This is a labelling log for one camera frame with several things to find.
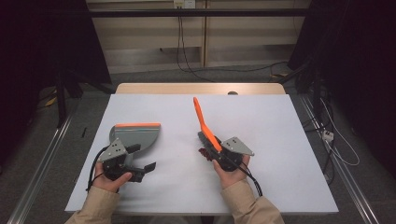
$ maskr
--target metal bracket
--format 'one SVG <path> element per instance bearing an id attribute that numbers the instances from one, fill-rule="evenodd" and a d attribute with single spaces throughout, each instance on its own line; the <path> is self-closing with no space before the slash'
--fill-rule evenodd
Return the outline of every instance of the metal bracket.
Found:
<path id="1" fill-rule="evenodd" d="M 254 152 L 237 137 L 232 137 L 228 140 L 225 140 L 221 143 L 221 146 L 227 148 L 231 152 L 254 156 Z"/>
<path id="2" fill-rule="evenodd" d="M 122 155 L 127 155 L 128 152 L 119 138 L 116 138 L 113 143 L 102 153 L 99 161 L 108 161 Z"/>

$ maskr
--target table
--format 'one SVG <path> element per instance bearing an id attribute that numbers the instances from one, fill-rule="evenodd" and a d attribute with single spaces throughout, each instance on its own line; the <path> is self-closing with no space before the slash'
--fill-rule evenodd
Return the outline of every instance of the table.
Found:
<path id="1" fill-rule="evenodd" d="M 246 95 L 225 95 L 229 91 Z M 82 206 L 89 169 L 100 148 L 109 144 L 110 128 L 117 122 L 154 121 L 162 124 L 160 135 L 134 162 L 142 166 L 156 161 L 157 168 L 142 183 L 128 183 L 120 189 L 116 212 L 229 214 L 212 164 L 197 152 L 201 143 L 193 96 L 200 100 L 206 125 L 214 134 L 222 140 L 235 134 L 255 152 L 250 170 L 264 196 L 282 214 L 338 212 L 289 96 L 278 84 L 258 83 L 121 84 L 110 98 L 65 210 L 73 212 Z"/>

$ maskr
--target black curtain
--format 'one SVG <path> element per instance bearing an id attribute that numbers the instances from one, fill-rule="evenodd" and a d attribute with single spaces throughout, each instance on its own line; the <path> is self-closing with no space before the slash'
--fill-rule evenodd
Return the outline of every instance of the black curtain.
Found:
<path id="1" fill-rule="evenodd" d="M 333 2 L 339 26 L 333 29 L 318 58 L 317 68 L 334 99 L 373 155 L 396 176 L 396 16 L 393 1 Z M 346 13 L 342 6 L 347 6 Z M 332 8 L 314 0 L 311 8 Z M 332 21 L 307 18 L 290 58 L 299 67 L 318 49 Z"/>
<path id="2" fill-rule="evenodd" d="M 74 10 L 88 11 L 85 0 L 2 1 L 2 163 L 21 141 L 35 113 L 39 91 L 55 86 L 60 71 L 111 83 L 92 19 L 66 15 Z M 62 16 L 48 13 L 55 11 Z M 81 81 L 65 74 L 65 79 Z"/>

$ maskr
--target electrical outlet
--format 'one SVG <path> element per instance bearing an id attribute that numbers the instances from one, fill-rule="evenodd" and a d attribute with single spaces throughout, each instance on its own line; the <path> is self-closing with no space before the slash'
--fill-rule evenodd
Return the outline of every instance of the electrical outlet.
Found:
<path id="1" fill-rule="evenodd" d="M 334 133 L 324 130 L 322 132 L 322 139 L 331 142 L 334 139 Z"/>
<path id="2" fill-rule="evenodd" d="M 184 0 L 174 0 L 174 8 L 184 8 Z"/>
<path id="3" fill-rule="evenodd" d="M 185 0 L 184 8 L 195 8 L 195 0 Z"/>

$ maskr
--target hand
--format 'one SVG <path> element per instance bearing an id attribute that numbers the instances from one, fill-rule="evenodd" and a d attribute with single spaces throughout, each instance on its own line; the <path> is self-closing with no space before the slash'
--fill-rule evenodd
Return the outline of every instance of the hand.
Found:
<path id="1" fill-rule="evenodd" d="M 249 161 L 250 161 L 250 157 L 247 155 L 244 155 L 244 157 L 242 158 L 242 162 L 246 166 L 248 166 Z M 247 169 L 247 167 L 245 167 L 245 165 L 243 163 L 241 163 L 242 168 Z M 220 177 L 220 184 L 223 189 L 226 189 L 226 188 L 230 187 L 231 185 L 233 185 L 234 183 L 236 183 L 240 180 L 243 180 L 247 177 L 247 175 L 245 175 L 239 169 L 236 169 L 232 172 L 224 171 L 223 169 L 221 169 L 221 166 L 219 165 L 219 163 L 216 160 L 213 160 L 213 167 L 215 168 L 216 173 L 218 173 L 218 175 Z"/>
<path id="2" fill-rule="evenodd" d="M 99 189 L 105 189 L 114 193 L 116 193 L 117 190 L 132 177 L 132 173 L 125 173 L 118 179 L 112 181 L 108 179 L 103 172 L 103 164 L 101 162 L 97 162 L 95 165 L 95 176 L 99 176 L 95 178 L 92 185 Z"/>

